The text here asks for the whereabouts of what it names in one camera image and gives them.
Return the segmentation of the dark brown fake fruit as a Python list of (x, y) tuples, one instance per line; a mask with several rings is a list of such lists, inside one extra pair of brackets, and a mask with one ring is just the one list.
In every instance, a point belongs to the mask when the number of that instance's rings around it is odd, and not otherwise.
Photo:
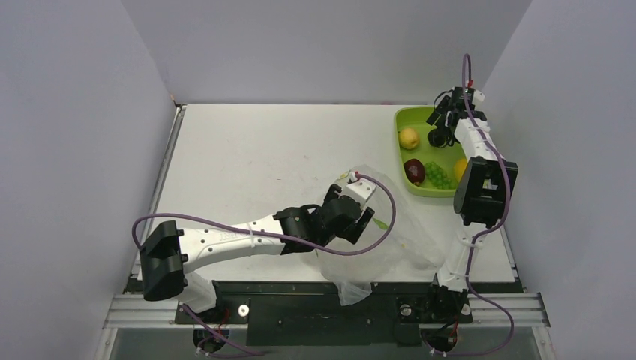
[(446, 127), (435, 127), (428, 133), (427, 141), (431, 147), (443, 149), (452, 145), (452, 134)]

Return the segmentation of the clear plastic bag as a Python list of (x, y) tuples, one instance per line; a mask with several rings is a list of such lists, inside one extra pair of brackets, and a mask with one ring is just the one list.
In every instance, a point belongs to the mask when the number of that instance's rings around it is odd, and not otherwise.
[(356, 251), (371, 246), (388, 233), (377, 247), (355, 256), (314, 250), (303, 257), (307, 265), (336, 286), (342, 306), (353, 305), (367, 298), (372, 293), (374, 281), (387, 278), (390, 274), (399, 275), (400, 266), (412, 269), (416, 275), (420, 275), (422, 272), (437, 270), (445, 259), (442, 250), (386, 174), (370, 166), (359, 165), (340, 175), (334, 183), (344, 187), (354, 179), (354, 172), (376, 179), (389, 190), (395, 202), (397, 217), (394, 226), (390, 227), (392, 206), (389, 196), (379, 187), (367, 203), (375, 214), (358, 242), (350, 244), (344, 239), (336, 238), (328, 244), (329, 248), (337, 251)]

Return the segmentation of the yellow fake fruit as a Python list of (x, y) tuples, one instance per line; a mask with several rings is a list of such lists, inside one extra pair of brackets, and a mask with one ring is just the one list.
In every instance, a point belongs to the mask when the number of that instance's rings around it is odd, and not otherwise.
[(461, 181), (463, 178), (464, 172), (466, 171), (468, 161), (465, 158), (461, 158), (458, 160), (453, 166), (453, 174), (454, 179), (457, 183)]
[(412, 128), (406, 127), (398, 131), (397, 133), (398, 144), (402, 149), (414, 150), (420, 145), (419, 132)]

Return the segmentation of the red fake fruit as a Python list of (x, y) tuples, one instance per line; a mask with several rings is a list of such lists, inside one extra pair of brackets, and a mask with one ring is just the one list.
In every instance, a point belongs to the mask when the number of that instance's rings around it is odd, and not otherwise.
[(420, 186), (426, 179), (424, 164), (418, 159), (407, 160), (403, 164), (406, 179), (414, 186)]

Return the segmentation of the green fake grapes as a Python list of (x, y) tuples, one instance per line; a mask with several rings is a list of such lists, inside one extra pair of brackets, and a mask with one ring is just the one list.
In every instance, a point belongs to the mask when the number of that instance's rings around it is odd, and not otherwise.
[(434, 188), (440, 190), (454, 190), (456, 181), (437, 163), (428, 162), (424, 165), (425, 177)]

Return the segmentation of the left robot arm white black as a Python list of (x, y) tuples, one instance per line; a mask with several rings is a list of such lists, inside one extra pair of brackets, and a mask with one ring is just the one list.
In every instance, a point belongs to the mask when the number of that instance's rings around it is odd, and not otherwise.
[(368, 200), (377, 187), (367, 180), (333, 184), (320, 205), (289, 207), (227, 228), (180, 229), (157, 225), (140, 249), (142, 294), (148, 302), (176, 299), (204, 322), (221, 318), (224, 302), (204, 266), (254, 255), (286, 255), (326, 247), (336, 238), (355, 244), (374, 216)]

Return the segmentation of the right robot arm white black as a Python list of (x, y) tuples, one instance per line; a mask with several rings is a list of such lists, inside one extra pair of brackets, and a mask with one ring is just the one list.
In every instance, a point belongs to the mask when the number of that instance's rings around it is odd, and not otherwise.
[(464, 153), (466, 168), (457, 181), (454, 212), (465, 227), (485, 227), (475, 235), (460, 231), (434, 275), (423, 310), (435, 322), (453, 323), (470, 315), (467, 295), (473, 260), (485, 236), (506, 219), (518, 174), (517, 164), (505, 160), (493, 144), (485, 114), (475, 109), (482, 99), (474, 88), (455, 87), (444, 92), (427, 120), (433, 127), (427, 136), (431, 146), (459, 145)]

